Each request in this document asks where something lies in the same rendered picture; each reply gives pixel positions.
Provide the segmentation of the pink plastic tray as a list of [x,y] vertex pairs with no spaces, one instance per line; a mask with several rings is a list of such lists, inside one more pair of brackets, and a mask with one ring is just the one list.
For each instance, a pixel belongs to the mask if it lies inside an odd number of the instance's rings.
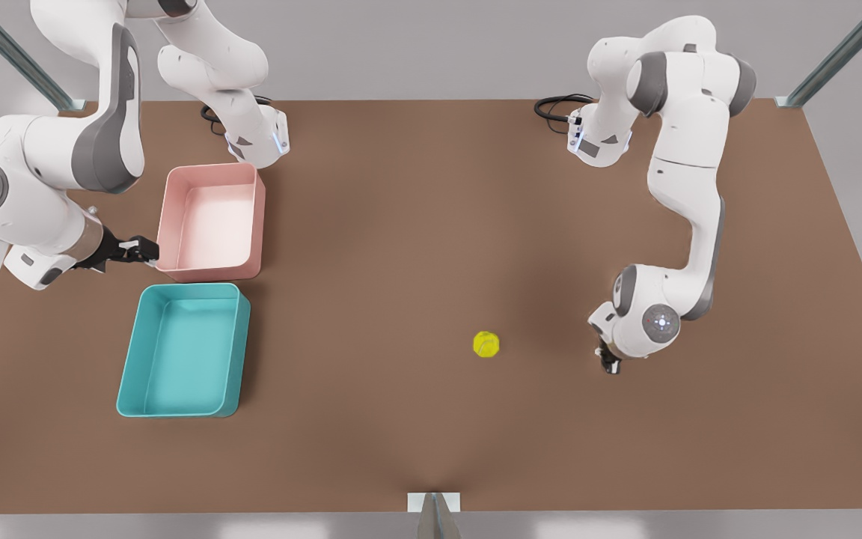
[[266,185],[254,165],[172,168],[155,266],[179,283],[254,278],[261,269],[265,215]]

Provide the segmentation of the teal plastic tray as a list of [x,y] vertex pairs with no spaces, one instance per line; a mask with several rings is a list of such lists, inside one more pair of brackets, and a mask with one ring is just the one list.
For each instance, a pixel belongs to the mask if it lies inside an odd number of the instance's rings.
[[226,418],[239,407],[251,303],[228,282],[141,293],[116,410],[126,418]]

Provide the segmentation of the silver frame post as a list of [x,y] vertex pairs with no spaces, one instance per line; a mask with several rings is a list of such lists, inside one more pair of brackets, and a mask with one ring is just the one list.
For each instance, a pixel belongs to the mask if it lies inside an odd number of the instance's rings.
[[1,26],[0,56],[59,112],[81,112],[85,109],[85,100],[71,98]]
[[420,514],[416,539],[462,539],[454,519],[461,511],[459,493],[408,493],[407,511]]
[[862,20],[805,76],[787,96],[775,98],[784,109],[800,109],[810,102],[862,50]]

